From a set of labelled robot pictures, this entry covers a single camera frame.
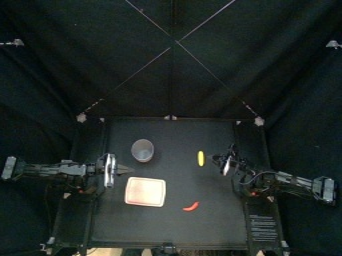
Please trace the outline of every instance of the red chili pepper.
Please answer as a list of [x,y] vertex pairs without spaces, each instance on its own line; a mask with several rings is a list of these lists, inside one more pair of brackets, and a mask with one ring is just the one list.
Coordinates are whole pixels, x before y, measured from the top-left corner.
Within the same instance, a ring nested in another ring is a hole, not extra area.
[[190,207],[184,208],[184,211],[192,212],[194,211],[200,206],[200,202],[196,202]]

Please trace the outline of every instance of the black cloth wall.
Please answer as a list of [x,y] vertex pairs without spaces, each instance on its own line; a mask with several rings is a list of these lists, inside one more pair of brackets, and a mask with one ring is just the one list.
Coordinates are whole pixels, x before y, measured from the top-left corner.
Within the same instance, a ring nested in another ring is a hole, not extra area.
[[[3,15],[0,23],[0,41],[14,41],[18,33]],[[69,159],[77,132],[75,118],[58,96],[53,80],[35,55],[22,50],[0,47],[2,170],[9,156],[21,157],[29,163]],[[55,209],[54,205],[47,207],[46,190],[43,181],[0,184],[2,255],[19,252],[38,255],[39,244],[47,242]]]
[[[0,46],[2,165],[9,155],[69,158],[75,117],[105,99],[86,111],[93,118],[261,115],[274,169],[342,182],[342,50],[325,47],[342,42],[341,0],[3,0],[0,24],[0,42],[26,43]],[[0,230],[33,220],[26,235],[14,229],[0,241],[0,254],[49,234],[45,184],[37,203],[26,186],[0,186]],[[290,246],[341,253],[341,206],[281,203]]]
[[[286,92],[278,121],[269,127],[273,167],[309,179],[342,181],[342,52],[322,51],[292,90]],[[289,243],[301,251],[342,252],[342,207],[284,197],[281,213]]]

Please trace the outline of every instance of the gray bowl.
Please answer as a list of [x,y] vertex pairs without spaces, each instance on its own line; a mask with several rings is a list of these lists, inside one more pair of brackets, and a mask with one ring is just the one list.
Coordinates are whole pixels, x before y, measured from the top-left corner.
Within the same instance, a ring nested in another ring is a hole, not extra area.
[[154,144],[150,140],[141,139],[134,143],[131,152],[134,158],[139,162],[146,163],[153,159],[154,156]]

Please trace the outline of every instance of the cable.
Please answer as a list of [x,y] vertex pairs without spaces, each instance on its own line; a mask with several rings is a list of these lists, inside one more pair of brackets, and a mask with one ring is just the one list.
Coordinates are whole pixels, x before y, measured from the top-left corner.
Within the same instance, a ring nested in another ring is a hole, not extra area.
[[49,233],[50,235],[53,234],[53,227],[51,227],[51,212],[50,212],[50,206],[49,206],[49,187],[51,184],[47,184],[46,186],[46,192],[45,192],[45,204],[46,204],[46,208],[47,208],[47,215],[49,215]]
[[265,171],[265,172],[261,172],[261,173],[258,173],[253,178],[252,178],[252,180],[250,181],[248,181],[248,182],[240,182],[240,184],[241,185],[249,185],[261,175],[264,175],[264,174],[277,174],[277,172],[273,172],[273,171]]
[[93,252],[87,253],[87,255],[91,255],[99,248],[95,248]]

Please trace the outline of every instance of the black tabletop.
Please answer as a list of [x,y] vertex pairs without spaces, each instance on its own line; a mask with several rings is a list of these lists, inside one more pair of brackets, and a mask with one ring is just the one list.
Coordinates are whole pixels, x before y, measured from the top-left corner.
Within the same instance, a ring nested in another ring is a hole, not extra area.
[[[244,132],[250,138],[245,137],[249,140],[242,144],[254,144],[253,148],[264,151],[262,135],[250,132],[249,127]],[[107,133],[107,151],[135,172],[118,177],[115,188],[99,199],[90,243],[153,247],[172,242],[180,248],[246,248],[244,206],[233,192],[230,175],[224,177],[209,159],[204,167],[198,165],[200,150],[206,155],[225,153],[232,143],[240,143],[236,122],[117,120]],[[131,155],[138,139],[154,143],[155,153],[149,163],[138,162]],[[164,207],[125,203],[130,177],[166,181]],[[198,209],[185,212],[182,208],[196,201],[200,201]]]

